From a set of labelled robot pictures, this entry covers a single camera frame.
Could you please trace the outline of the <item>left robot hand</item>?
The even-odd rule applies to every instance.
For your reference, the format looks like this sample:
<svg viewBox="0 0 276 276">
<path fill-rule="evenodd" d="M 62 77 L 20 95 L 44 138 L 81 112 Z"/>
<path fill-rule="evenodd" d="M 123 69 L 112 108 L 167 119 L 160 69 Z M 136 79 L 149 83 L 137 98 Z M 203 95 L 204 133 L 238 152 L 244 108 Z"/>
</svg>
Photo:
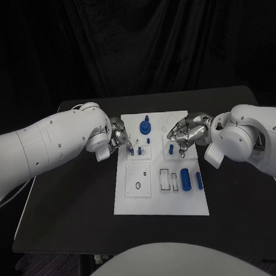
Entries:
<svg viewBox="0 0 276 276">
<path fill-rule="evenodd" d="M 133 145 L 131 144 L 128 134 L 125 130 L 125 124 L 121 118 L 110 118 L 111 139 L 108 143 L 110 153 L 114 153 L 120 146 L 125 145 L 127 151 L 133 155 Z"/>
</svg>

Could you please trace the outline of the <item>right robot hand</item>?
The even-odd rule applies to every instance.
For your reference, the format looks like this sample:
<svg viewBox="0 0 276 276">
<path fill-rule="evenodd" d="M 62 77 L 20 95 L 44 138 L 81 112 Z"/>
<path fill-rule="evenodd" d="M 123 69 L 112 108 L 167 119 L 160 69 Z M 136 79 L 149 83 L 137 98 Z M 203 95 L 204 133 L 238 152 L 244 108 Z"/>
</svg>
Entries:
<svg viewBox="0 0 276 276">
<path fill-rule="evenodd" d="M 214 117 L 204 112 L 189 113 L 178 121 L 167 135 L 167 139 L 179 145 L 179 155 L 185 158 L 187 150 L 194 144 L 208 146 Z"/>
</svg>

